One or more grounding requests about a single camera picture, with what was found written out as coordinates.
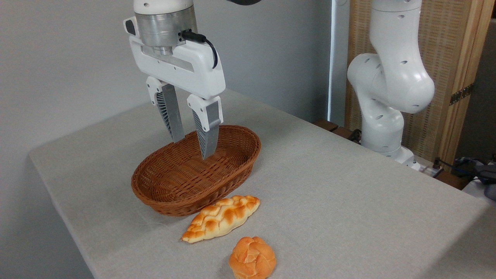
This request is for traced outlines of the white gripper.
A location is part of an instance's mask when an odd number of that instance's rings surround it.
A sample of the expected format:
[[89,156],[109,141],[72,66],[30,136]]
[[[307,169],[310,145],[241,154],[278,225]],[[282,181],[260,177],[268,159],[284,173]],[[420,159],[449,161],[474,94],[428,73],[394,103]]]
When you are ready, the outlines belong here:
[[162,55],[142,42],[135,17],[123,24],[135,62],[149,76],[146,83],[151,102],[157,106],[174,143],[184,138],[174,86],[192,93],[187,102],[193,112],[202,158],[206,160],[216,150],[219,126],[224,122],[218,97],[226,88],[220,57],[209,44],[191,40],[176,46],[172,55]]

